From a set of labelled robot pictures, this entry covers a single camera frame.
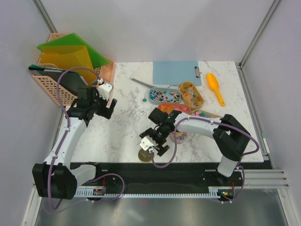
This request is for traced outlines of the gold jar lid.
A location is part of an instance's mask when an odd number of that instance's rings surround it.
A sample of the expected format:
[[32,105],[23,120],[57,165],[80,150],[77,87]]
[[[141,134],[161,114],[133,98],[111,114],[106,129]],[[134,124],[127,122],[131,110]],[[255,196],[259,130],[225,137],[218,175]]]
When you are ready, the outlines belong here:
[[153,159],[153,152],[150,152],[148,150],[143,150],[140,149],[138,152],[138,159],[142,162],[142,163],[150,163],[152,162]]

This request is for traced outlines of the black folder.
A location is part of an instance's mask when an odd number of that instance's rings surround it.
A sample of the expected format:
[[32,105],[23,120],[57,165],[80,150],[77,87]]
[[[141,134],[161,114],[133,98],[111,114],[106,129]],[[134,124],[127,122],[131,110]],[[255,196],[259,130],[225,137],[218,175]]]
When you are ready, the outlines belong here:
[[[30,65],[28,69],[33,72],[34,78],[37,79],[39,84],[44,87],[45,90],[53,90],[56,95],[57,81],[61,74],[65,72],[64,69],[37,65]],[[70,71],[61,78],[59,85],[76,96],[78,89],[80,87],[87,86],[88,83],[78,72]]]

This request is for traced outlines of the blue clipboard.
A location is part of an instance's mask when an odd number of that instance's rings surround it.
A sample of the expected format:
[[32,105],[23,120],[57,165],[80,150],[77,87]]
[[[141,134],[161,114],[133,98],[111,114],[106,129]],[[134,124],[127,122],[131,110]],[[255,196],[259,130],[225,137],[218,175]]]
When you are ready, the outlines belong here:
[[195,86],[201,86],[200,76],[196,74],[197,61],[154,61],[153,84],[172,85],[190,81]]

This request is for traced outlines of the pink tray star candies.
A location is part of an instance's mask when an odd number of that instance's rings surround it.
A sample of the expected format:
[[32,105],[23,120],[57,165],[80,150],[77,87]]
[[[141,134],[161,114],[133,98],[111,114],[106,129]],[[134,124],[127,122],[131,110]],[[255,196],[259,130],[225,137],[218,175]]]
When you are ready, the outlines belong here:
[[191,114],[191,108],[186,104],[174,104],[174,103],[161,103],[158,105],[158,109],[170,114],[173,110],[181,111],[183,113]]

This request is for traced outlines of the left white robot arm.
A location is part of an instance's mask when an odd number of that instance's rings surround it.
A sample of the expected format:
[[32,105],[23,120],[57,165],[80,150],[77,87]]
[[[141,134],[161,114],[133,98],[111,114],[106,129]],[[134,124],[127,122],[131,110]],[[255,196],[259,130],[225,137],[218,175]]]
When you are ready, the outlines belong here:
[[57,140],[52,151],[43,163],[36,163],[32,175],[40,197],[70,200],[79,186],[89,181],[99,185],[103,173],[95,165],[84,164],[71,169],[71,159],[77,143],[95,115],[110,119],[117,100],[111,98],[114,86],[104,83],[97,88],[84,86],[78,89],[66,111],[67,122],[64,132]]

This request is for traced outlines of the yellow tray jelly candies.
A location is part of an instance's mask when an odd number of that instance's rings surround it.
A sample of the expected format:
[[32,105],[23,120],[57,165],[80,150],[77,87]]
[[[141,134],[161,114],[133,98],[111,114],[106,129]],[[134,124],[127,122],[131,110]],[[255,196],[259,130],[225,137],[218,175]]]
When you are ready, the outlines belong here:
[[178,89],[181,93],[182,100],[191,110],[200,109],[202,107],[204,100],[192,82],[183,82],[179,84]]

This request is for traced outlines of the beige tray colourful candies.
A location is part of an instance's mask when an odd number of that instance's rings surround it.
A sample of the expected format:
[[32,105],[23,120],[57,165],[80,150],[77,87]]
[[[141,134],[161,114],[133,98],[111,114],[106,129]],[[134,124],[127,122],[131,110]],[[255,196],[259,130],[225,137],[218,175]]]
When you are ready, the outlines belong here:
[[193,116],[201,116],[201,117],[205,117],[205,118],[221,118],[221,116],[210,113],[210,112],[206,112],[204,110],[201,109],[196,109],[192,112]]

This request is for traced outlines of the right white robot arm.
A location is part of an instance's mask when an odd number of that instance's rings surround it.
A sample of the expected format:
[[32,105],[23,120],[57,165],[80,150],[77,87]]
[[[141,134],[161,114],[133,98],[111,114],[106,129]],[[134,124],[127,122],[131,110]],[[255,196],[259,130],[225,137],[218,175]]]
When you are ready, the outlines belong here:
[[230,114],[221,118],[205,118],[177,110],[166,113],[155,108],[148,118],[156,127],[140,134],[139,146],[150,153],[157,150],[159,156],[169,149],[169,146],[164,144],[172,132],[194,133],[213,139],[222,154],[215,179],[223,186],[232,180],[233,171],[241,161],[249,141],[253,139]]

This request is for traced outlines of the blue tray of lollipops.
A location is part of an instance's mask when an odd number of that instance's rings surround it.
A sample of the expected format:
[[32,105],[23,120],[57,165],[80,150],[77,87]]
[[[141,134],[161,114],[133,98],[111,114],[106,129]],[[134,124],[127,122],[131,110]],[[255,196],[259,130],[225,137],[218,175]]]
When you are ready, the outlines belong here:
[[179,103],[181,92],[178,89],[153,87],[149,90],[149,101],[154,105],[161,103]]

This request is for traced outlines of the pink file organizer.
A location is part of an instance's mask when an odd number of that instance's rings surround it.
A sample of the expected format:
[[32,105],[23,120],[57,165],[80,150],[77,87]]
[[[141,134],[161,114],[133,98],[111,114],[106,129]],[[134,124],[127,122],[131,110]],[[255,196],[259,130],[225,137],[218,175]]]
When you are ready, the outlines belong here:
[[[41,62],[38,63],[38,66],[57,68],[54,64],[42,64]],[[115,63],[113,61],[111,61],[111,63],[109,65],[104,65],[104,66],[95,68],[94,71],[97,74],[97,79],[101,78],[104,82],[113,83],[114,76],[115,76]],[[88,85],[97,88],[98,87],[97,79]],[[60,85],[58,85],[58,86],[59,86],[59,95],[60,95],[60,99],[61,99],[63,106],[70,106],[72,104],[73,100],[77,98],[77,96],[71,94],[69,91],[67,91],[62,86],[60,86]],[[42,87],[42,89],[47,93],[47,95],[54,101],[54,103],[57,106],[60,105],[59,100],[57,98],[57,94],[55,95],[53,90],[48,91],[48,90],[45,90],[44,87]]]

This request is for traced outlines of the clear plastic jar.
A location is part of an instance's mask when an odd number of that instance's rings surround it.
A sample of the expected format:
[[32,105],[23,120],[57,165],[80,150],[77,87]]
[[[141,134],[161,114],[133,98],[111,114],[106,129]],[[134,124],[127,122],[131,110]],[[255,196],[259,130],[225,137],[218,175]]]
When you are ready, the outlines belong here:
[[174,142],[176,140],[177,144],[182,144],[187,137],[187,132],[176,132],[176,139],[174,138],[174,132],[171,133],[170,138]]

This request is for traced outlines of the orange plastic scoop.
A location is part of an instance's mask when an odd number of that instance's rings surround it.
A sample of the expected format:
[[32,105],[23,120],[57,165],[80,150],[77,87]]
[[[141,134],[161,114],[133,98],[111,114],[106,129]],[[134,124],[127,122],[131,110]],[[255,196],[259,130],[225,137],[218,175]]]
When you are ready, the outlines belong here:
[[218,83],[215,75],[212,74],[212,73],[207,73],[206,74],[206,81],[207,81],[207,84],[208,84],[208,87],[210,88],[210,90],[216,94],[216,97],[219,101],[219,104],[222,107],[224,107],[225,102],[224,102],[223,97],[222,97],[222,95],[219,91],[219,83]]

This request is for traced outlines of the white spiral notebook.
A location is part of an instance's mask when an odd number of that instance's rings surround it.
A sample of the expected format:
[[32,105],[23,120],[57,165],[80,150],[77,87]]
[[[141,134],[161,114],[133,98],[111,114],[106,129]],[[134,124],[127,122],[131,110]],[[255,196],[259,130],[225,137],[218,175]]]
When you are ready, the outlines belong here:
[[138,69],[130,77],[131,80],[135,79],[140,82],[144,82],[148,85],[152,85],[160,88],[172,88],[171,85],[157,85],[153,84],[153,62],[143,62]]

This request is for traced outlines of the yellow plastic folder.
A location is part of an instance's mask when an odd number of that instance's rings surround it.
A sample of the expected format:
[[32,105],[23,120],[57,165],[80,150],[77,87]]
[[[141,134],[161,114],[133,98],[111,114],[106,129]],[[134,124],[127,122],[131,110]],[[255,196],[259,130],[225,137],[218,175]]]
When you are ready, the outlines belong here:
[[67,54],[42,52],[40,54],[40,62],[42,64],[54,64],[57,68],[64,70],[74,67],[85,67],[91,69],[92,72],[84,69],[75,69],[74,71],[78,72],[88,84],[97,79],[86,49]]

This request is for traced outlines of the green plastic folder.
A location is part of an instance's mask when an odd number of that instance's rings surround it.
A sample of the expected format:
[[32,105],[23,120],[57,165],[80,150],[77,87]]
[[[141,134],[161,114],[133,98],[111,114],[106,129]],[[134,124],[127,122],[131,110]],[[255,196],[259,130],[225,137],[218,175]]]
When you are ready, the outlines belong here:
[[109,65],[111,63],[111,60],[101,55],[76,33],[52,33],[48,42],[39,44],[37,49],[42,52],[58,54],[67,54],[86,49],[93,68]]

